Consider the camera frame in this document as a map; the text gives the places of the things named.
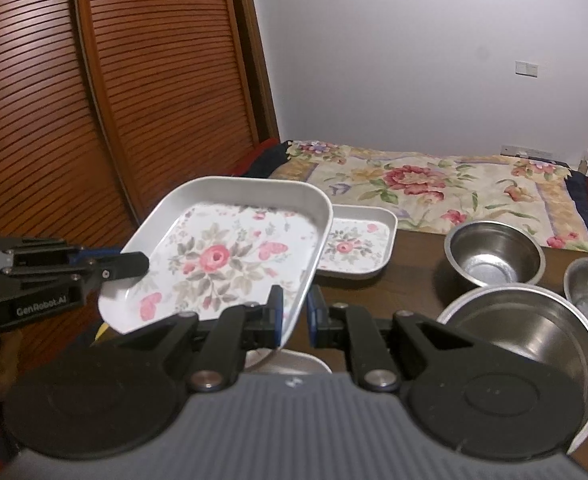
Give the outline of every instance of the wall switch plate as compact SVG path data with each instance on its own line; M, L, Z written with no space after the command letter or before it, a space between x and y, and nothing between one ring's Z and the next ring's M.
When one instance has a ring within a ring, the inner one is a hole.
M554 154L551 152L542 152L541 150L533 150L532 148L523 148L522 146L501 146L501 155L520 156L523 158L534 156L536 158L546 158L548 160L555 160Z
M525 61L516 62L516 73L518 75L526 75L529 77L538 77L538 65L533 63L526 63Z

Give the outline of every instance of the metal bolt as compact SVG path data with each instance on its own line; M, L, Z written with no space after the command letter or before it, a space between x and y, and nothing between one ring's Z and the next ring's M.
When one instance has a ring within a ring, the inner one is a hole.
M210 389L223 382L223 376L213 370L200 370L191 375L191 383L199 388Z
M396 374L389 370L370 370L365 374L367 384L384 388L396 382Z

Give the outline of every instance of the floral bedspread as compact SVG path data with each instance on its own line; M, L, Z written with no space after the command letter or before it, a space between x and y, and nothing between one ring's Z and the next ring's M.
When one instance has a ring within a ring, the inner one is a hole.
M497 219L543 246L588 252L588 232L565 187L569 170L510 156L438 157L295 140L271 178L302 180L332 203L382 206L402 229L447 233Z

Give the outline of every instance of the wooden louvered closet door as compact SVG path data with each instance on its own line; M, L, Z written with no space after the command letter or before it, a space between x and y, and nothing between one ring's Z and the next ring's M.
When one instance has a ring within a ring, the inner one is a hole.
M0 235L110 246L133 231L87 99L70 0L0 0ZM50 358L94 309L27 327L22 363Z
M93 83L106 90L108 134L122 145L119 162L142 216L179 184L224 174L252 149L256 126L232 0L78 6L91 11L100 59Z

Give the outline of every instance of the wooden door trim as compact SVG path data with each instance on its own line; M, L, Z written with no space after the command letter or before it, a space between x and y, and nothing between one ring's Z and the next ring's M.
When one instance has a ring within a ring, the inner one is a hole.
M100 66L98 43L94 33L91 2L90 0L73 0L73 4L78 43L82 54L80 64L88 81L89 101L93 104L99 130L109 151L128 208L134 220L140 225L141 219L145 216L145 209L142 207L142 200L127 162L125 148L118 136L116 119L109 103L107 86Z
M234 9L259 139L280 139L254 1L234 0Z
M259 140L258 129L256 128L256 117L251 102L250 86L247 80L247 72L245 67L245 53L241 44L240 34L238 32L237 12L235 10L234 0L227 0L227 11L229 14L229 23L232 28L232 40L234 41L234 50L236 54L236 61L238 63L238 73L241 78L241 86L243 87L243 95L245 96L245 107L247 109L247 120L250 125L251 138L254 146L257 146L261 141Z

